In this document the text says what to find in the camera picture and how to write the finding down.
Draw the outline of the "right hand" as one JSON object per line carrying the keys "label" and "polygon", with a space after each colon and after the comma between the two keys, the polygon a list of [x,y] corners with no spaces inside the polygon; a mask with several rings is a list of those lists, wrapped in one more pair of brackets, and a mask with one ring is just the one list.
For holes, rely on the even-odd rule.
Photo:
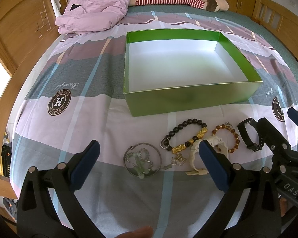
{"label": "right hand", "polygon": [[286,215],[287,211],[292,207],[292,205],[284,197],[279,198],[279,205],[280,205],[280,208],[281,208],[281,217]]}

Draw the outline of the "left hand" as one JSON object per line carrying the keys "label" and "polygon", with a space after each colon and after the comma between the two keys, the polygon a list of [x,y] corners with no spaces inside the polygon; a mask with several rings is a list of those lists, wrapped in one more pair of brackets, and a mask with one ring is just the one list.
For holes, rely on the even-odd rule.
{"label": "left hand", "polygon": [[134,231],[122,233],[115,238],[151,238],[153,236],[153,228],[145,226]]}

